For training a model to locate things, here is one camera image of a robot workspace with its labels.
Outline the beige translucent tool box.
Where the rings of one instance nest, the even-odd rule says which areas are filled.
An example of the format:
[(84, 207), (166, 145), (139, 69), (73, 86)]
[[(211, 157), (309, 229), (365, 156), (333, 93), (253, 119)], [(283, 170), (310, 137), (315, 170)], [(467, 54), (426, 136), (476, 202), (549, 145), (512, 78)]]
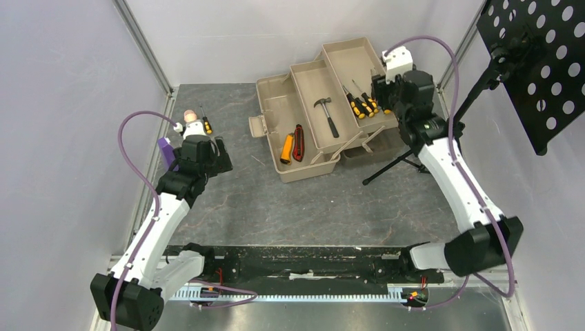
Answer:
[[(350, 108), (345, 86), (361, 98), (358, 85), (370, 95), (370, 76), (384, 71), (379, 57), (366, 37), (325, 43), (313, 61), (293, 64), (289, 72), (260, 78), (256, 82), (260, 114), (249, 119), (254, 137), (266, 137), (274, 168), (281, 181), (290, 183), (329, 174), (343, 157), (382, 159), (398, 153), (404, 146), (395, 115), (380, 110), (374, 117), (358, 119)], [(321, 106), (330, 97), (328, 111), (339, 138), (334, 138)], [(280, 162), (288, 134), (297, 124), (304, 129), (305, 152), (302, 162)]]

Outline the claw hammer black grip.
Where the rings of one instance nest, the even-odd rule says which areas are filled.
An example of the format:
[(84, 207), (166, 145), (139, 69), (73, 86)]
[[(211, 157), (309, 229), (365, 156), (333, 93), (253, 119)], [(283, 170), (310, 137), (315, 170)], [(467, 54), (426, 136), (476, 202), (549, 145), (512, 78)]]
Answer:
[(328, 126), (330, 128), (330, 131), (332, 133), (332, 136), (334, 138), (339, 138), (339, 132), (337, 130), (337, 127), (335, 125), (335, 122), (333, 121), (328, 108), (327, 108), (327, 104), (330, 103), (332, 101), (332, 99), (330, 97), (327, 98), (321, 98), (318, 99), (315, 103), (313, 107), (317, 107), (317, 106), (321, 106), (323, 108), (324, 114), (326, 116), (327, 122), (328, 122)]

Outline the black-yellow screwdriver cluster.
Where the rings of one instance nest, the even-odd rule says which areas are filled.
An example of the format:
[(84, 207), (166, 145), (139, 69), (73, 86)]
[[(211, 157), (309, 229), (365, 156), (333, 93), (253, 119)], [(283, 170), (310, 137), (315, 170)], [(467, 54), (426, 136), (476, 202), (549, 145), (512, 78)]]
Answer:
[(364, 100), (363, 100), (362, 98), (359, 98), (359, 97), (356, 97), (356, 96), (354, 96), (354, 97), (355, 97), (355, 98), (358, 100), (358, 102), (360, 102), (360, 104), (361, 104), (361, 106), (362, 106), (362, 110), (364, 110), (364, 111), (365, 111), (365, 113), (366, 113), (366, 117), (368, 117), (368, 118), (371, 118), (371, 117), (369, 116), (369, 112), (368, 112), (368, 109), (366, 108), (366, 104), (365, 104)]

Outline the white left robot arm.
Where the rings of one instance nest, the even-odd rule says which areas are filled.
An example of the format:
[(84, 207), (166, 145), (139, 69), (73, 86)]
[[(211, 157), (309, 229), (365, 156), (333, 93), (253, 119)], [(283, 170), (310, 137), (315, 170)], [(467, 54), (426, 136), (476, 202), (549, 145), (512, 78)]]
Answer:
[(152, 330), (165, 303), (196, 277), (211, 280), (217, 264), (209, 250), (189, 244), (163, 268), (159, 262), (182, 219), (210, 178), (233, 169), (222, 137), (193, 134), (173, 151), (174, 161), (153, 188), (150, 210), (136, 237), (108, 274), (96, 274), (90, 291), (99, 317), (135, 330)]

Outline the thin black-yellow screwdriver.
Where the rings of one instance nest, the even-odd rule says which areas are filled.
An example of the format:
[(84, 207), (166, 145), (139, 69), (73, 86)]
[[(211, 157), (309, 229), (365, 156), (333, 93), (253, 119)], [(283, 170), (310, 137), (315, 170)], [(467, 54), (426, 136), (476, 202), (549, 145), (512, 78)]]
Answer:
[(363, 88), (361, 88), (354, 79), (352, 80), (352, 82), (355, 85), (355, 87), (358, 89), (358, 91), (361, 92), (361, 97), (366, 104), (366, 108), (368, 109), (369, 116), (373, 117), (374, 114), (379, 113), (379, 109), (377, 107), (377, 104), (373, 101), (373, 99), (370, 98), (370, 96), (366, 93), (366, 91)]

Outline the red black utility knife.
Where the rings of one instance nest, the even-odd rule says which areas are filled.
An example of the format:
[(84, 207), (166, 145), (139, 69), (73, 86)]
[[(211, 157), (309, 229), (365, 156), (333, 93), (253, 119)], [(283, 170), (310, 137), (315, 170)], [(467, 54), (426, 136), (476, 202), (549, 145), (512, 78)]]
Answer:
[(297, 124), (294, 136), (294, 146), (292, 149), (292, 157), (297, 162), (302, 162), (305, 152), (304, 129), (301, 124)]

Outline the orange handled tool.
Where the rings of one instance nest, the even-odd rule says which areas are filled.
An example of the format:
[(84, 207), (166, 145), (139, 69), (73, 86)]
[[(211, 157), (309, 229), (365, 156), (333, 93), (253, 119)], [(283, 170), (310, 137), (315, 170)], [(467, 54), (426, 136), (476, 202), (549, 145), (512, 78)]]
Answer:
[(284, 146), (280, 154), (280, 162), (284, 165), (290, 165), (292, 163), (292, 150), (295, 144), (295, 137), (293, 133), (286, 136)]

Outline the large black-yellow Phillips screwdriver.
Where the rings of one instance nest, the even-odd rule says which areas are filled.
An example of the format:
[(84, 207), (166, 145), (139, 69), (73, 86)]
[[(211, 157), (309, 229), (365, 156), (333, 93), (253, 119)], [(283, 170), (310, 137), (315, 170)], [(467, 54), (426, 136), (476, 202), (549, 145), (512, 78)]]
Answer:
[(342, 86), (342, 89), (344, 90), (344, 93), (346, 94), (346, 98), (350, 104), (350, 107), (351, 107), (354, 115), (358, 119), (364, 119), (366, 117), (366, 113), (364, 110), (362, 110), (362, 106), (361, 106), (360, 102), (358, 102), (358, 100), (349, 92), (349, 90), (345, 86)]

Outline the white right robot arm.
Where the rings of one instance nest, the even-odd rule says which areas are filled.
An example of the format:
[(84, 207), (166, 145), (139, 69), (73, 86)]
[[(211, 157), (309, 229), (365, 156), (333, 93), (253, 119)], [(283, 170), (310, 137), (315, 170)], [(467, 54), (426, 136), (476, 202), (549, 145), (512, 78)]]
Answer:
[(398, 120), (402, 141), (436, 180), (455, 216), (459, 235), (446, 243), (419, 243), (401, 250), (398, 270), (416, 281), (427, 270), (450, 270), (459, 277), (510, 261), (524, 231), (517, 217), (506, 217), (481, 189), (455, 140), (461, 126), (434, 111), (433, 78), (409, 70), (391, 79), (376, 74), (372, 93), (377, 105)]

